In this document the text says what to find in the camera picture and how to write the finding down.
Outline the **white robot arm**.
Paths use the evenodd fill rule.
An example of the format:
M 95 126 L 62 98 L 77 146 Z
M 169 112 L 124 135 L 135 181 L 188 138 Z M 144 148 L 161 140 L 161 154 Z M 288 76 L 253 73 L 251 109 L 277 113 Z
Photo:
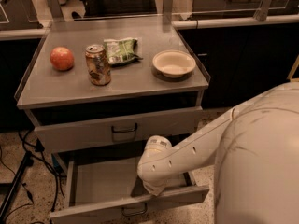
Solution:
M 299 224 L 299 83 L 229 109 L 175 146 L 152 136 L 137 173 L 159 195 L 172 175 L 208 165 L 215 224 Z

